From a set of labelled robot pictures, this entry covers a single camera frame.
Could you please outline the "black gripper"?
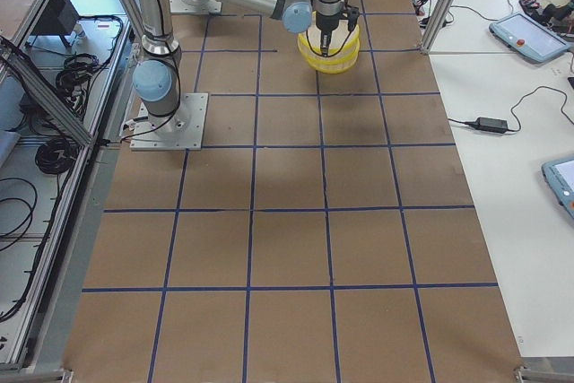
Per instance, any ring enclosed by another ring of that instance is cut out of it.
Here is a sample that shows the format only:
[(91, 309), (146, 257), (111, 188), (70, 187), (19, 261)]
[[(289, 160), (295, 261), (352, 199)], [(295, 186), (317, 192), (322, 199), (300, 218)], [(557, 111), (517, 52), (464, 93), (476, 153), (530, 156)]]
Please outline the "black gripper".
[(316, 25), (321, 31), (320, 52), (322, 57), (329, 55), (332, 32), (338, 27), (339, 21), (342, 20), (343, 6), (343, 1), (334, 1), (331, 3), (324, 1), (315, 2)]

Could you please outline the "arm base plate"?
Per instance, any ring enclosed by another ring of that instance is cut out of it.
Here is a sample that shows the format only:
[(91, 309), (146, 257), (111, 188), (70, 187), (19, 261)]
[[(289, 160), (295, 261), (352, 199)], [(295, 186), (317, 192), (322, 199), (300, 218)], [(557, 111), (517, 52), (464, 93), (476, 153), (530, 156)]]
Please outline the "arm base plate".
[(150, 117), (147, 108), (140, 103), (139, 115), (147, 117), (137, 122), (130, 138), (132, 151), (179, 151), (202, 149), (204, 123), (209, 95), (207, 93), (184, 93), (175, 116), (164, 126), (164, 120)]
[(218, 15), (222, 3), (216, 0), (170, 0), (170, 11), (178, 15)]

